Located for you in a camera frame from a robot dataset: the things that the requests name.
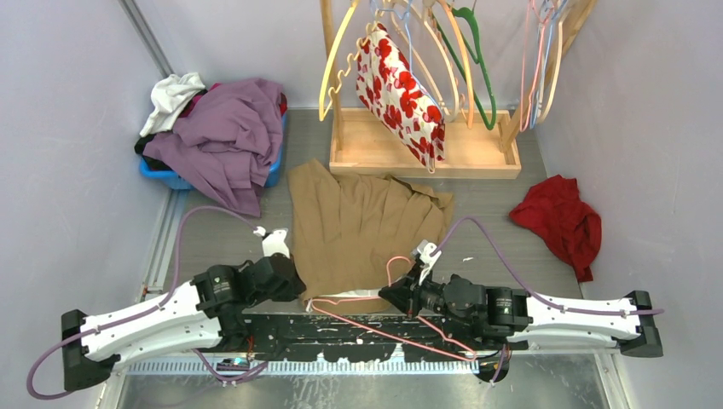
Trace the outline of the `tan garment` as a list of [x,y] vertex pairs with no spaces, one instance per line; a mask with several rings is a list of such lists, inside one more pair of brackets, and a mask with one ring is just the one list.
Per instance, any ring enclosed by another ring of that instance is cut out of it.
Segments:
[[287,180],[301,302],[335,314],[390,309],[376,292],[408,272],[402,256],[440,243],[454,217],[452,193],[394,176],[334,175],[312,159]]

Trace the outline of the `pink wire hanger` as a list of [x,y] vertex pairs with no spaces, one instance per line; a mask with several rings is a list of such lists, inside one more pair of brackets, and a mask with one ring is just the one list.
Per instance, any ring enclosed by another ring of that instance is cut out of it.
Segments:
[[343,303],[343,302],[362,302],[362,301],[372,301],[372,300],[375,300],[375,299],[379,299],[379,296],[374,296],[374,297],[351,297],[351,298],[343,298],[343,297],[342,297],[342,298],[338,298],[338,297],[337,297],[337,298],[335,298],[335,299],[331,299],[331,298],[328,298],[328,297],[311,297],[311,298],[308,300],[308,305],[307,305],[307,307],[308,307],[308,309],[311,309],[311,310],[313,310],[313,311],[315,311],[315,312],[317,312],[317,313],[327,315],[327,316],[332,317],[332,318],[334,318],[334,319],[336,319],[336,320],[340,320],[340,321],[342,321],[342,322],[344,322],[344,323],[346,323],[346,324],[349,324],[349,325],[352,325],[352,326],[361,328],[361,329],[363,329],[363,330],[365,330],[365,331],[370,331],[370,332],[372,332],[372,333],[374,333],[374,334],[376,334],[376,335],[380,335],[381,337],[387,337],[387,338],[392,339],[392,340],[394,340],[394,341],[397,341],[397,342],[399,342],[399,343],[404,343],[404,344],[407,344],[407,345],[412,345],[412,346],[414,346],[414,347],[416,347],[416,348],[424,349],[424,350],[430,351],[430,352],[435,353],[435,354],[440,354],[440,355],[443,355],[443,356],[452,358],[452,359],[454,359],[454,360],[460,360],[460,361],[464,361],[464,362],[474,362],[474,361],[477,361],[477,360],[478,360],[478,355],[477,355],[477,352],[476,352],[475,350],[473,350],[473,349],[471,349],[470,347],[466,346],[466,345],[463,344],[462,342],[459,342],[459,341],[453,339],[452,337],[448,337],[441,328],[433,325],[429,320],[425,319],[425,318],[422,317],[422,316],[418,316],[418,317],[417,317],[417,320],[418,320],[420,323],[422,323],[423,325],[426,325],[428,328],[432,329],[435,333],[437,333],[437,334],[442,338],[443,341],[445,341],[445,342],[447,342],[447,343],[451,343],[451,344],[453,344],[453,345],[456,345],[457,347],[460,347],[460,348],[463,350],[463,354],[453,354],[453,353],[451,353],[451,352],[448,352],[448,351],[445,351],[445,350],[442,350],[442,349],[437,349],[437,348],[434,348],[434,347],[431,347],[431,346],[424,345],[424,344],[422,344],[422,343],[417,343],[417,342],[412,341],[412,340],[410,340],[410,339],[406,339],[406,338],[403,338],[403,337],[395,336],[395,335],[392,335],[392,334],[390,334],[390,333],[387,333],[387,332],[381,331],[381,330],[379,330],[379,329],[373,328],[373,327],[371,327],[371,326],[364,325],[364,324],[362,324],[362,323],[360,323],[360,322],[357,322],[357,321],[354,321],[354,320],[345,318],[344,316],[341,316],[341,315],[332,313],[332,312],[327,311],[327,310],[325,310],[325,309],[323,309],[323,308],[316,307],[316,305],[315,305],[316,302],[322,302],[322,303],[328,303],[328,304],[332,304],[332,305],[338,305],[338,304]]

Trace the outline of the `yellow hanger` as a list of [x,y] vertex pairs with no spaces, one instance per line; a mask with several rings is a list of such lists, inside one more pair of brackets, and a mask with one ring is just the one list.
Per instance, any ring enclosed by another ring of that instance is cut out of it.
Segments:
[[326,50],[326,63],[321,77],[321,86],[318,95],[318,119],[323,122],[328,113],[338,110],[338,93],[343,86],[343,79],[348,73],[344,70],[337,70],[337,55],[344,34],[354,16],[359,1],[350,1],[349,7],[337,28],[333,32],[333,7],[332,1],[320,1],[321,5],[321,27]]

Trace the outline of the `red poppy print skirt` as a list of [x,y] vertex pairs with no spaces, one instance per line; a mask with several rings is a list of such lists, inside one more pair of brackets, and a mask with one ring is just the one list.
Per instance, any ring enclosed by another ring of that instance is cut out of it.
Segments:
[[433,173],[445,159],[445,117],[382,24],[361,40],[356,68],[362,105]]

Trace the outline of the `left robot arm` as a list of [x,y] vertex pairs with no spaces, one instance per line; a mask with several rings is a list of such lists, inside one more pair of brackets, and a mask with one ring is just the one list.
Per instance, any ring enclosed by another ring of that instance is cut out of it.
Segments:
[[174,291],[115,312],[61,316],[63,383],[87,389],[137,361],[189,349],[236,352],[248,345],[242,314],[266,301],[297,300],[306,286],[281,253],[214,265]]

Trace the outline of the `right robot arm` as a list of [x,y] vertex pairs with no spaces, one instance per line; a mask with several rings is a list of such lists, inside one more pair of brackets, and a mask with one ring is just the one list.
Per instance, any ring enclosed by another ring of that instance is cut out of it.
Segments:
[[627,357],[660,358],[662,338],[650,294],[631,291],[613,300],[551,297],[509,287],[484,286],[452,275],[446,283],[408,274],[379,290],[408,317],[423,310],[442,317],[444,331],[475,339],[482,349],[618,349]]

